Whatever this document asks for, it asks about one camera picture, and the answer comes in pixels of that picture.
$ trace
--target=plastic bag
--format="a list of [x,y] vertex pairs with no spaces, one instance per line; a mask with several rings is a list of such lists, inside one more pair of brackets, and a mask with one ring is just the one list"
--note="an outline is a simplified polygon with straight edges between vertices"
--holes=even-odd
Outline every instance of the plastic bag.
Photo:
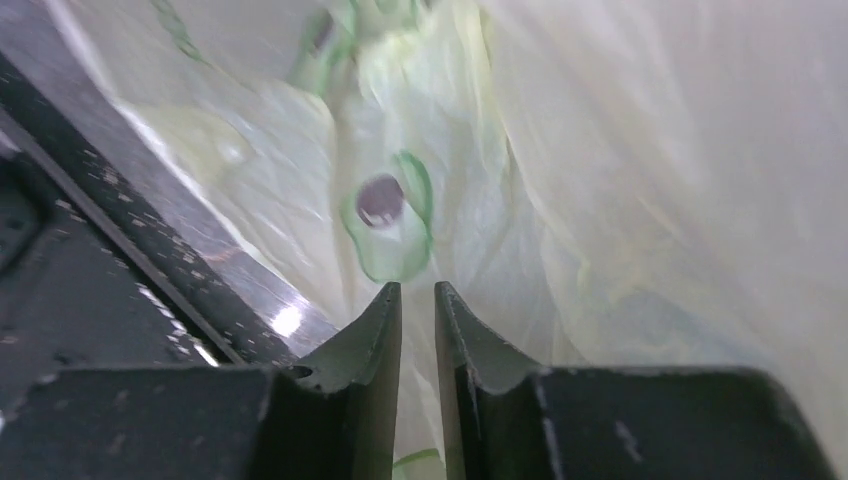
[[443,475],[434,280],[542,361],[764,368],[848,474],[844,7],[479,1],[49,3],[329,319],[405,281],[399,477]]
[[404,282],[396,473],[443,478],[436,281],[540,361],[574,360],[481,11],[471,0],[232,5],[50,2],[151,150],[330,321],[344,326],[383,282]]
[[848,476],[845,5],[481,1],[574,345],[764,368]]

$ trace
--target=screw hole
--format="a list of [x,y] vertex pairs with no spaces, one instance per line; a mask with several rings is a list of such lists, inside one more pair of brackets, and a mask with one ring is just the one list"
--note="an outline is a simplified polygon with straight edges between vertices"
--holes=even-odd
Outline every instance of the screw hole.
[[289,371],[294,375],[298,380],[302,380],[310,375],[312,375],[314,370],[309,367],[304,367],[303,365],[293,365],[289,367]]

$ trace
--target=plastic waste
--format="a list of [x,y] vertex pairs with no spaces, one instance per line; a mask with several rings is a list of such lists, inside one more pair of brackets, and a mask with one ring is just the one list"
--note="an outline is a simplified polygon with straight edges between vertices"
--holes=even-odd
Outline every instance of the plastic waste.
[[848,476],[848,9],[481,4],[568,338],[598,364],[765,369]]
[[848,475],[836,1],[47,3],[330,321],[404,282],[397,478],[444,476],[436,280],[543,362],[768,370]]
[[[563,360],[474,2],[49,4],[149,148],[331,322],[404,282],[398,478],[444,478],[436,281],[539,360]],[[283,13],[302,24],[296,38],[279,26],[262,38]],[[260,43],[291,49],[252,57]]]

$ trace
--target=translucent plastic sheet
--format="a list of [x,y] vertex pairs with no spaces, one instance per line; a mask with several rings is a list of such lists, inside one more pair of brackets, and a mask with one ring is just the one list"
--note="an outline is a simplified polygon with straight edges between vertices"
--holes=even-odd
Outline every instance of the translucent plastic sheet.
[[482,3],[574,345],[764,368],[848,475],[845,4]]
[[48,3],[328,319],[404,282],[398,478],[443,475],[436,280],[541,361],[768,370],[848,474],[848,10],[479,1]]
[[540,361],[577,358],[498,115],[486,22],[471,0],[232,5],[50,3],[147,145],[331,322],[404,282],[396,475],[443,478],[436,281]]

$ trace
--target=crumpled plastic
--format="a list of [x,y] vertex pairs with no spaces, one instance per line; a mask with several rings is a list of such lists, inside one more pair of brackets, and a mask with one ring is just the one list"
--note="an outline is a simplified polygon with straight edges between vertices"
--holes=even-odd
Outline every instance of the crumpled plastic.
[[568,338],[771,372],[848,476],[848,10],[481,4]]
[[404,281],[398,478],[444,475],[436,280],[541,361],[771,372],[848,475],[844,7],[479,2],[48,0],[328,319]]
[[[275,74],[237,55],[226,17],[196,35],[200,20],[180,14],[196,3],[50,6],[149,148],[331,322],[404,282],[396,475],[444,478],[436,281],[538,360],[579,359],[494,98],[484,15],[471,0],[311,5]],[[257,19],[277,8],[254,3]]]

